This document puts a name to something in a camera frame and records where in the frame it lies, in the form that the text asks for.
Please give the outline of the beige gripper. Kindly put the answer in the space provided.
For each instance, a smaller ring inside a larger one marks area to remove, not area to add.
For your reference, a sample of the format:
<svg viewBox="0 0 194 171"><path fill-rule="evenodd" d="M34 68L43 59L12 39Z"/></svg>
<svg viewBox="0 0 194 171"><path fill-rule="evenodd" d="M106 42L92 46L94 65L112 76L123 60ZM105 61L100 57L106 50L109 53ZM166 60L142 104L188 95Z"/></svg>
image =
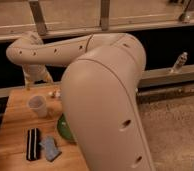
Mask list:
<svg viewBox="0 0 194 171"><path fill-rule="evenodd" d="M53 82L52 76L45 65L23 65L22 70L27 90L30 89L32 84L38 81L44 81L47 83Z"/></svg>

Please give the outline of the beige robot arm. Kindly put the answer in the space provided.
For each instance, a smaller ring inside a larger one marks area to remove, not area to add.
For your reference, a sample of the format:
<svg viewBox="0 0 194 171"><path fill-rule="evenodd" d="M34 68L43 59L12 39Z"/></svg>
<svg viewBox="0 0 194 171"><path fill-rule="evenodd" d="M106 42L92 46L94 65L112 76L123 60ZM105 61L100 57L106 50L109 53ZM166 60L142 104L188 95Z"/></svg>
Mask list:
<svg viewBox="0 0 194 171"><path fill-rule="evenodd" d="M136 37L102 33L45 44L30 32L6 55L33 80L47 65L65 69L63 113L90 171L155 171L136 102L146 65Z"/></svg>

